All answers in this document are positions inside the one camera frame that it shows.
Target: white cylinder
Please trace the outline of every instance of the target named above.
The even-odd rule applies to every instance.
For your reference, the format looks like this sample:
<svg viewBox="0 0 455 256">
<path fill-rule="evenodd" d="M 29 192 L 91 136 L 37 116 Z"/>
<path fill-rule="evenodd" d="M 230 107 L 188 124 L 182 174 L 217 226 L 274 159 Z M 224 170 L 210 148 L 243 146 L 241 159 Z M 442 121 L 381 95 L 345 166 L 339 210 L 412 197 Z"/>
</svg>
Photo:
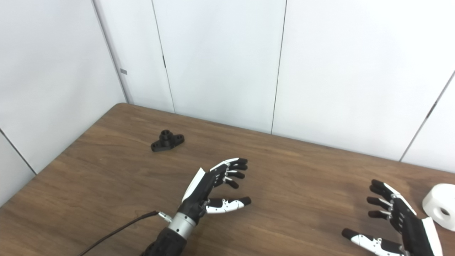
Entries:
<svg viewBox="0 0 455 256">
<path fill-rule="evenodd" d="M 455 185 L 437 184 L 422 202 L 425 213 L 451 231 L 455 231 Z"/>
</svg>

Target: silver cylindrical joint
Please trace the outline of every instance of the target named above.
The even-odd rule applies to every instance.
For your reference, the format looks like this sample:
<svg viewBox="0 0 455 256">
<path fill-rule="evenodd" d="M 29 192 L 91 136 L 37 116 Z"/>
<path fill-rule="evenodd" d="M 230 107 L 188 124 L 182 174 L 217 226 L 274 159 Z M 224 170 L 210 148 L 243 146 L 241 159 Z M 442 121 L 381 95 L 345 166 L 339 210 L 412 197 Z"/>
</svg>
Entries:
<svg viewBox="0 0 455 256">
<path fill-rule="evenodd" d="M 169 223 L 172 222 L 172 218 L 171 218 L 169 215 L 165 214 L 164 212 L 160 211 L 160 212 L 158 213 L 158 215 L 159 215 L 160 217 L 162 217 L 165 221 L 167 221 L 167 222 L 169 222 Z"/>
<path fill-rule="evenodd" d="M 172 219 L 172 222 L 169 223 L 169 226 L 167 227 L 187 240 L 195 226 L 196 223 L 190 217 L 186 216 L 183 213 L 177 212 L 177 214 L 175 214 L 175 217 Z"/>
</svg>

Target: wood grain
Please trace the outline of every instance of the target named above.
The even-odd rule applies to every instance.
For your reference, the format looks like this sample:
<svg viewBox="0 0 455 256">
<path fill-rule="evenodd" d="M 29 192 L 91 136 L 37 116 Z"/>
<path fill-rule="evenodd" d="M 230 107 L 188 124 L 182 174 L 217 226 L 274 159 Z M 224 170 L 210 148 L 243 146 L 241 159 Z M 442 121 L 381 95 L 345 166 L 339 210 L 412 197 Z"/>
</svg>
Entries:
<svg viewBox="0 0 455 256">
<path fill-rule="evenodd" d="M 185 143 L 153 153 L 163 129 Z M 202 218 L 186 256 L 371 255 L 340 234 L 349 227 L 399 241 L 390 224 L 367 216 L 376 209 L 365 200 L 371 179 L 399 190 L 420 217 L 433 185 L 455 184 L 446 172 L 118 104 L 0 208 L 0 254 L 77 255 L 148 211 L 173 215 L 199 167 L 233 157 L 249 160 L 246 178 L 213 197 L 253 203 Z M 139 255 L 166 225 L 142 220 L 87 255 Z M 445 255 L 455 254 L 455 233 L 437 230 Z"/>
</svg>

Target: black fingertip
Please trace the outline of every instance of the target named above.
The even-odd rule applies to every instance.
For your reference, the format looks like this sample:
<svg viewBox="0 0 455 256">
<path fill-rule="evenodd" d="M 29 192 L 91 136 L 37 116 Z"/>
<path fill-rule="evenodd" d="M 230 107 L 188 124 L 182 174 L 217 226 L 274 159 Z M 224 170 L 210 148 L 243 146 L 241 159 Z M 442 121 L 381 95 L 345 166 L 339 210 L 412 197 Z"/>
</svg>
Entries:
<svg viewBox="0 0 455 256">
<path fill-rule="evenodd" d="M 375 193 L 375 194 L 378 194 L 378 195 L 383 195 L 383 194 L 384 194 L 382 190 L 376 188 L 376 187 L 373 186 L 373 185 L 370 186 L 370 191 L 373 192 L 373 193 Z"/>
<path fill-rule="evenodd" d="M 378 203 L 380 203 L 380 200 L 377 197 L 369 196 L 367 197 L 367 202 L 372 205 L 378 205 Z"/>
<path fill-rule="evenodd" d="M 248 165 L 234 165 L 233 168 L 237 170 L 246 171 L 248 169 Z"/>
<path fill-rule="evenodd" d="M 240 173 L 240 172 L 228 173 L 228 176 L 236 177 L 236 178 L 239 178 L 239 179 L 244 179 L 245 178 L 245 174 Z"/>
<path fill-rule="evenodd" d="M 233 181 L 233 180 L 226 180 L 226 184 L 228 184 L 229 186 L 231 186 L 233 189 L 238 189 L 238 184 L 237 182 Z"/>
<path fill-rule="evenodd" d="M 372 184 L 373 186 L 377 187 L 377 188 L 380 188 L 380 189 L 384 188 L 384 182 L 379 181 L 379 180 L 377 180 L 377 179 L 372 179 L 372 180 L 371 180 L 371 184 Z"/>
<path fill-rule="evenodd" d="M 370 218 L 382 218 L 382 213 L 380 211 L 371 210 L 368 212 L 368 217 Z"/>
<path fill-rule="evenodd" d="M 249 196 L 242 197 L 239 201 L 242 202 L 244 206 L 251 204 L 251 198 Z"/>
<path fill-rule="evenodd" d="M 356 232 L 352 229 L 343 229 L 343 231 L 341 231 L 341 235 L 346 237 L 349 241 L 351 241 L 351 239 L 354 237 L 354 236 L 358 236 L 360 235 L 359 232 Z"/>
</svg>

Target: prosthetic hand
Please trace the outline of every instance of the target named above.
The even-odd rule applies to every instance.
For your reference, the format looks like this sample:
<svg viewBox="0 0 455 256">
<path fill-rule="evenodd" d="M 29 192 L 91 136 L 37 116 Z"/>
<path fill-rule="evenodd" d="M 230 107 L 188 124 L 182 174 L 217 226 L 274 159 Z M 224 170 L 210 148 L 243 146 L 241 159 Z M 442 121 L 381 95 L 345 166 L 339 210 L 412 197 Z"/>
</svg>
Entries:
<svg viewBox="0 0 455 256">
<path fill-rule="evenodd" d="M 403 244 L 344 229 L 342 235 L 379 256 L 442 256 L 441 243 L 433 219 L 419 219 L 403 196 L 384 182 L 372 180 L 370 190 L 384 199 L 367 197 L 367 202 L 384 210 L 368 216 L 388 220 L 403 239 Z"/>
<path fill-rule="evenodd" d="M 143 256 L 178 256 L 187 244 L 193 228 L 199 223 L 199 219 L 206 213 L 225 213 L 240 209 L 251 203 L 249 197 L 239 199 L 210 199 L 208 196 L 214 187 L 224 183 L 234 189 L 238 184 L 231 178 L 245 178 L 245 175 L 238 170 L 246 170 L 247 160 L 234 158 L 224 160 L 205 172 L 202 168 L 198 170 L 185 195 L 182 204 L 178 207 L 174 218 L 160 213 L 160 216 L 166 219 L 169 226 L 163 229 L 152 243 Z"/>
</svg>

